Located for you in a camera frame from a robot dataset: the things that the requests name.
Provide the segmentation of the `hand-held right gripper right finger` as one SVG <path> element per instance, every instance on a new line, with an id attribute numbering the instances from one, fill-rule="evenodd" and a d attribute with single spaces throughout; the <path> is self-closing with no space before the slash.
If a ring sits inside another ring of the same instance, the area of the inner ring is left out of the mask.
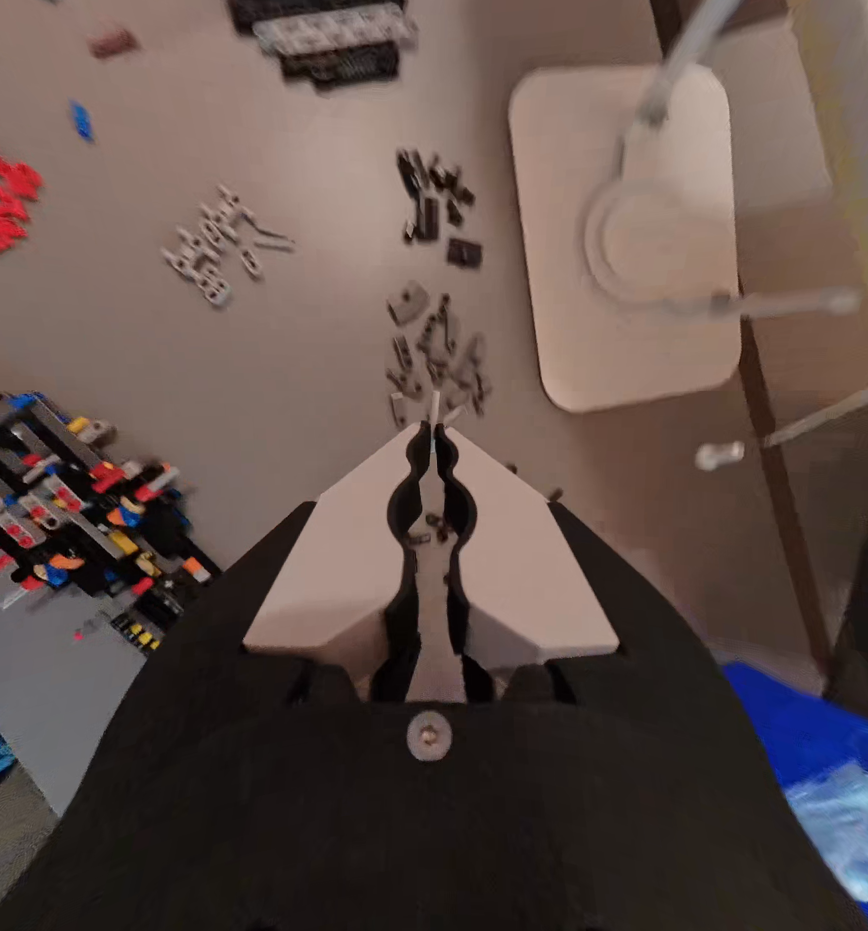
<path id="1" fill-rule="evenodd" d="M 614 655 L 619 638 L 545 495 L 456 428 L 438 425 L 444 516 L 455 535 L 447 619 L 468 703 L 549 661 Z"/>

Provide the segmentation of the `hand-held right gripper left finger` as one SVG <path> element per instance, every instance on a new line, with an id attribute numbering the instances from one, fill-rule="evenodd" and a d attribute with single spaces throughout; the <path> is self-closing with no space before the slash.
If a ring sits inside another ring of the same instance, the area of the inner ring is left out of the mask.
<path id="1" fill-rule="evenodd" d="M 247 631 L 254 654 L 344 669 L 402 702 L 420 655 L 417 556 L 432 426 L 408 425 L 322 493 Z"/>

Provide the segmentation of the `pile of dark grey lego pieces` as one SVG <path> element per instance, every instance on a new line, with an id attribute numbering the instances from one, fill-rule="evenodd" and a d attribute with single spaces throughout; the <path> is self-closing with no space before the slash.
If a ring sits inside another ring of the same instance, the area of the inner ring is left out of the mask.
<path id="1" fill-rule="evenodd" d="M 385 366 L 393 424 L 403 429 L 411 411 L 426 417 L 435 404 L 444 424 L 463 412 L 482 418 L 494 392 L 485 337 L 473 332 L 463 338 L 451 295 L 432 302 L 419 282 L 409 280 L 386 299 L 385 309 L 394 325 Z"/>

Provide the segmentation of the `partly built lego model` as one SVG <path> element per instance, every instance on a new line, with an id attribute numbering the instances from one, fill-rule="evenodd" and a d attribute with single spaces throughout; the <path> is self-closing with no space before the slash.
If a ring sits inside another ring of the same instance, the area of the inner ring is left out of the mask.
<path id="1" fill-rule="evenodd" d="M 114 459 L 107 421 L 72 417 L 38 392 L 0 392 L 0 575 L 7 608 L 35 592 L 93 599 L 84 639 L 108 626 L 153 654 L 222 575 L 193 538 L 180 470 Z"/>

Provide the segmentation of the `pile of light grey lego pieces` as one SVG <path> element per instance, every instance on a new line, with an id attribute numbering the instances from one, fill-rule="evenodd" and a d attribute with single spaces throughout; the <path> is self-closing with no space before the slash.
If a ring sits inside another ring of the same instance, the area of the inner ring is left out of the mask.
<path id="1" fill-rule="evenodd" d="M 162 247 L 162 262 L 191 285 L 209 307 L 227 309 L 233 288 L 224 272 L 225 260 L 235 257 L 253 282 L 264 277 L 261 254 L 294 254 L 297 242 L 271 229 L 257 218 L 234 187 L 219 183 L 213 205 L 200 202 L 195 226 L 175 228 L 177 244 Z"/>

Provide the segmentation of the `pile of black lego pieces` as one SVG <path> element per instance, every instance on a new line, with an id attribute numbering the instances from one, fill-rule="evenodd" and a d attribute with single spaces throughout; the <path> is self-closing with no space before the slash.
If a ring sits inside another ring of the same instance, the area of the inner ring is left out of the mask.
<path id="1" fill-rule="evenodd" d="M 431 245 L 440 241 L 441 227 L 446 226 L 445 260 L 452 267 L 480 270 L 484 247 L 474 239 L 460 235 L 467 213 L 476 197 L 464 183 L 461 170 L 449 169 L 438 155 L 425 160 L 419 150 L 399 148 L 396 166 L 412 213 L 402 228 L 407 246 Z"/>

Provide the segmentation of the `clear bags of lego parts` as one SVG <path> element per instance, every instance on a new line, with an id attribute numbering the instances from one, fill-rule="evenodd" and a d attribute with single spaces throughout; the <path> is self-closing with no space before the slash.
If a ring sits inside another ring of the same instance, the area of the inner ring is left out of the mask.
<path id="1" fill-rule="evenodd" d="M 868 903 L 868 770 L 848 762 L 786 787 L 784 795 L 841 886 Z"/>

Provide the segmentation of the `stack of black lego frames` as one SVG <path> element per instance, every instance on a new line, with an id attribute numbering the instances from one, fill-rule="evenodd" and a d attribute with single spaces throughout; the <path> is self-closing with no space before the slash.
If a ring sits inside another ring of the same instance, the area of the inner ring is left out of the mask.
<path id="1" fill-rule="evenodd" d="M 264 51 L 253 35 L 252 25 L 260 20 L 363 6 L 383 1 L 227 1 L 226 8 L 237 34 L 253 38 L 266 58 L 277 63 L 287 82 L 307 82 L 318 91 L 331 91 L 357 84 L 390 82 L 400 72 L 405 50 L 393 43 L 346 51 L 300 57 L 284 57 Z M 407 3 L 394 1 L 407 17 Z"/>

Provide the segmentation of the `white lamp base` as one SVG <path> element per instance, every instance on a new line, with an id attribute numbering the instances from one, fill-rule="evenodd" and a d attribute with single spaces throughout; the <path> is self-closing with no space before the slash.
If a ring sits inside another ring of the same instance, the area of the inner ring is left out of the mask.
<path id="1" fill-rule="evenodd" d="M 789 2 L 861 287 L 739 292 L 729 103 L 700 60 L 741 2 L 701 2 L 664 61 L 537 69 L 509 127 L 541 380 L 568 413 L 704 391 L 741 320 L 855 312 L 868 297 L 868 2 Z M 868 406 L 855 392 L 760 444 Z"/>

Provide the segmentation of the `blue plastic bin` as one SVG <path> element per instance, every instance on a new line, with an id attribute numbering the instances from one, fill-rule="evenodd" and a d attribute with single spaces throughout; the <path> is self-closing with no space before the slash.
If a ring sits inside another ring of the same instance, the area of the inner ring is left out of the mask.
<path id="1" fill-rule="evenodd" d="M 868 770 L 868 721 L 742 662 L 724 665 L 783 793 L 848 762 Z M 868 917 L 868 903 L 857 901 Z"/>

